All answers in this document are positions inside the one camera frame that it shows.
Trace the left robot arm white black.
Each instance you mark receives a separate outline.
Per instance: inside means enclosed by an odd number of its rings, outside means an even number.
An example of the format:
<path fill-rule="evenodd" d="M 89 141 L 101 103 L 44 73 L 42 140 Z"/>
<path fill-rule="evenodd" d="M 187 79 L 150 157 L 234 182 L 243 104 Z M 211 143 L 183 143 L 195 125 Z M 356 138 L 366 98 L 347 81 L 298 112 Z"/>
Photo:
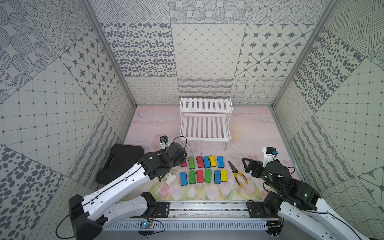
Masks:
<path fill-rule="evenodd" d="M 122 203 L 128 193 L 150 182 L 161 181 L 173 167 L 186 162 L 187 152 L 179 143 L 165 150 L 142 154 L 130 169 L 115 180 L 86 196 L 69 200 L 69 219 L 76 240 L 93 240 L 111 224 L 131 217 L 148 219 L 157 210 L 157 202 L 149 192 Z"/>

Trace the green eraser shelf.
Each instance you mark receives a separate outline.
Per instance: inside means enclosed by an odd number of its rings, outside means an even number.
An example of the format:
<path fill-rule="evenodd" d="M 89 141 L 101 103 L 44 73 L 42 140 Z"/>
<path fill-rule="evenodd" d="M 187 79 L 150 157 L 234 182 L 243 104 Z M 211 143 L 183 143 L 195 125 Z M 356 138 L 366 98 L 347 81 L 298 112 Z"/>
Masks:
<path fill-rule="evenodd" d="M 190 170 L 193 170 L 196 168 L 196 165 L 195 165 L 195 158 L 191 157 L 189 158 L 189 169 Z"/>
<path fill-rule="evenodd" d="M 211 183 L 212 182 L 212 170 L 210 170 L 210 169 L 205 170 L 204 182 L 205 183 Z"/>
<path fill-rule="evenodd" d="M 195 184 L 197 182 L 197 179 L 196 179 L 196 171 L 189 171 L 189 176 L 190 176 L 190 180 L 189 180 L 189 183 L 190 184 Z"/>

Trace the green circuit board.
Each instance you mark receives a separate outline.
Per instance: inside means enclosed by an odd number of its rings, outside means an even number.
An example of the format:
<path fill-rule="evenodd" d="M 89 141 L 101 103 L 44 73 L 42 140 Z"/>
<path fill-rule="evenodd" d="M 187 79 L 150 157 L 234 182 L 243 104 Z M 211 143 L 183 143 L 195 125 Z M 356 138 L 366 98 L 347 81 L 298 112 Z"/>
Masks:
<path fill-rule="evenodd" d="M 151 229 L 152 223 L 148 221 L 141 221 L 140 223 L 140 229 Z"/>

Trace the black plastic case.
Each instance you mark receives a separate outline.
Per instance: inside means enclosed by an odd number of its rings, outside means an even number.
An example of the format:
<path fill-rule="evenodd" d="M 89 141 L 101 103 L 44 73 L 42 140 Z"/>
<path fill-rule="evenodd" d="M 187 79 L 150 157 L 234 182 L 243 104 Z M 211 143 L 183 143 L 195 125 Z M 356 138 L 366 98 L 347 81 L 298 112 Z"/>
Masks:
<path fill-rule="evenodd" d="M 109 184 L 131 169 L 143 155 L 144 149 L 141 146 L 115 144 L 105 166 L 96 176 L 96 182 L 101 185 Z"/>

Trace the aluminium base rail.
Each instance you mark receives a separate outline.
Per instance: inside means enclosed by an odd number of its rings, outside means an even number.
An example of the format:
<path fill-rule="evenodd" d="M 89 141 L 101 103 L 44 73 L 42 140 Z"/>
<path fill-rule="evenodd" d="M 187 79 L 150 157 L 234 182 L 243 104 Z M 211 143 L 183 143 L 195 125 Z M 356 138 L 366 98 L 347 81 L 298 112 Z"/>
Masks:
<path fill-rule="evenodd" d="M 118 222 L 128 218 L 230 218 L 232 216 L 246 218 L 276 218 L 283 210 L 298 210 L 287 202 L 276 204 L 266 201 L 246 202 L 157 202 L 150 207 L 147 201 L 136 198 L 132 201 L 116 203 L 104 210 L 101 215 L 108 218 L 108 222 Z"/>

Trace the white plastic pipe fitting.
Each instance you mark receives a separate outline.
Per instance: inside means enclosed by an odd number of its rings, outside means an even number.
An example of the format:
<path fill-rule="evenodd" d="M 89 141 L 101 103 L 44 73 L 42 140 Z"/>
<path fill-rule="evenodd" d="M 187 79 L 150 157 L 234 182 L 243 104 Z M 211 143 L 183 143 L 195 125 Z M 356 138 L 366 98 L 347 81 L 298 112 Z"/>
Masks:
<path fill-rule="evenodd" d="M 171 173 L 168 173 L 165 177 L 166 177 L 166 183 L 169 186 L 177 180 L 177 177 Z"/>

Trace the yellow eraser top shelf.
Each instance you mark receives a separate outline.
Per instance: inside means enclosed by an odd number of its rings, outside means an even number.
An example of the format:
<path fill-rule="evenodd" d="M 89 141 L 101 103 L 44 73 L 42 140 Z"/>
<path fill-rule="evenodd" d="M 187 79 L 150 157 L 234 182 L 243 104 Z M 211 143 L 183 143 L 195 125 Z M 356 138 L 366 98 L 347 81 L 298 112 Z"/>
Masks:
<path fill-rule="evenodd" d="M 209 156 L 209 160 L 210 160 L 211 167 L 216 167 L 217 166 L 217 162 L 216 162 L 215 156 Z"/>

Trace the yellow eraser shelf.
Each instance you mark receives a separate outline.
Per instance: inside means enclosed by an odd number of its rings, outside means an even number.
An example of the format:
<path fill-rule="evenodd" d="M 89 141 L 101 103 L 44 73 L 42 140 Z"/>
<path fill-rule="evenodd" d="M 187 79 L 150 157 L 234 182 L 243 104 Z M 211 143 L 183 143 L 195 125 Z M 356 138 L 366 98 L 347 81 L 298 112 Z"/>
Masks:
<path fill-rule="evenodd" d="M 216 162 L 215 156 L 209 156 L 209 160 L 210 160 L 211 167 L 216 167 L 217 166 L 217 162 Z"/>
<path fill-rule="evenodd" d="M 228 171 L 226 169 L 221 169 L 221 182 L 227 182 L 228 181 Z"/>

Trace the yellow handled pliers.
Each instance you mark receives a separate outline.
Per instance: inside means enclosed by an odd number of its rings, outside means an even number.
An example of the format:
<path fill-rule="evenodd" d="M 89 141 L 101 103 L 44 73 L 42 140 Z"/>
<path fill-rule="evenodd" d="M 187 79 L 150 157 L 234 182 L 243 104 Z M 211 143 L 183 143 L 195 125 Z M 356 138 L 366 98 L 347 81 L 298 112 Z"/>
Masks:
<path fill-rule="evenodd" d="M 237 182 L 237 184 L 242 188 L 243 187 L 243 184 L 239 181 L 239 177 L 243 178 L 245 184 L 248 184 L 248 180 L 247 178 L 241 173 L 238 171 L 238 169 L 230 162 L 228 161 L 231 169 L 232 169 L 232 172 L 234 173 L 234 177 L 235 177 L 235 180 Z"/>

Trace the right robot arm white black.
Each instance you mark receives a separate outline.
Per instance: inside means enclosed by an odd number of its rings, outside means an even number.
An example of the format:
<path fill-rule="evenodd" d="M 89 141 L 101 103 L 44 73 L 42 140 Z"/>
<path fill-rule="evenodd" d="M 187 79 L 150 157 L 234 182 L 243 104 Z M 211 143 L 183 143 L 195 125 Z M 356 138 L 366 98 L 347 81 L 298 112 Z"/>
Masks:
<path fill-rule="evenodd" d="M 277 236 L 287 220 L 317 240 L 366 240 L 367 237 L 347 223 L 309 184 L 294 179 L 290 169 L 279 160 L 264 164 L 242 159 L 245 172 L 271 187 L 261 204 L 251 200 L 246 205 L 250 217 L 264 214 L 279 218 L 268 233 Z"/>

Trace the white wooden slatted shelf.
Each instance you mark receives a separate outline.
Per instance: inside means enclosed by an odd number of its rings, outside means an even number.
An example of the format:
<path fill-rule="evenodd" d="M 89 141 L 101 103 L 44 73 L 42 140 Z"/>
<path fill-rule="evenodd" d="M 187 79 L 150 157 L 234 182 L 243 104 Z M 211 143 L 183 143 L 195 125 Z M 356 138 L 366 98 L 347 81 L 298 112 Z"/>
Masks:
<path fill-rule="evenodd" d="M 218 142 L 226 150 L 231 141 L 231 98 L 180 98 L 180 135 L 189 141 Z"/>

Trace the blue eraser top shelf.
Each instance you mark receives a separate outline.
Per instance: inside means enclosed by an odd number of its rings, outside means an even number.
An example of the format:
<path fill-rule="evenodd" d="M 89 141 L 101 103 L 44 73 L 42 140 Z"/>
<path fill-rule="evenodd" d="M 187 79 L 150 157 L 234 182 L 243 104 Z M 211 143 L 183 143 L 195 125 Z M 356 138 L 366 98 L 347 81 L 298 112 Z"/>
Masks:
<path fill-rule="evenodd" d="M 211 167 L 211 162 L 209 157 L 203 157 L 203 162 L 204 162 L 204 168 L 208 169 Z"/>
<path fill-rule="evenodd" d="M 219 168 L 224 168 L 225 167 L 224 157 L 218 156 L 217 157 L 217 161 L 218 161 L 218 167 Z"/>

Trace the green eraser top shelf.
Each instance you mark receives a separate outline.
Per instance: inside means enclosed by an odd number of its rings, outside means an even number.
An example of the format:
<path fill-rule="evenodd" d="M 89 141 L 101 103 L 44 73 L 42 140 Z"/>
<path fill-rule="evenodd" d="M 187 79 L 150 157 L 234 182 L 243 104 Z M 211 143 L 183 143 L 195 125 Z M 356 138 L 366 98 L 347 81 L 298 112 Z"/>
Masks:
<path fill-rule="evenodd" d="M 190 170 L 193 170 L 196 168 L 196 165 L 195 165 L 195 158 L 191 157 L 189 158 L 189 169 Z"/>

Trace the blue eraser shelf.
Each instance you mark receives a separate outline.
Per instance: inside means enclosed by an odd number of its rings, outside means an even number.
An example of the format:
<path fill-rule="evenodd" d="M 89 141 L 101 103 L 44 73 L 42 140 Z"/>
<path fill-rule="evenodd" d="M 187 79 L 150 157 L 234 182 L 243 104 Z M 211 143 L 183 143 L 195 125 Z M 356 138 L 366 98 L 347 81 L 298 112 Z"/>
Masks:
<path fill-rule="evenodd" d="M 203 162 L 204 162 L 204 168 L 208 169 L 211 167 L 211 162 L 209 157 L 203 157 Z"/>
<path fill-rule="evenodd" d="M 180 173 L 180 179 L 181 179 L 181 186 L 186 186 L 188 184 L 188 179 L 187 179 L 187 173 L 186 172 Z"/>
<path fill-rule="evenodd" d="M 221 171 L 220 170 L 214 171 L 214 183 L 220 184 L 221 182 L 222 182 L 221 181 Z"/>
<path fill-rule="evenodd" d="M 217 161 L 218 161 L 218 167 L 219 168 L 224 168 L 225 167 L 224 157 L 218 156 L 217 157 Z"/>

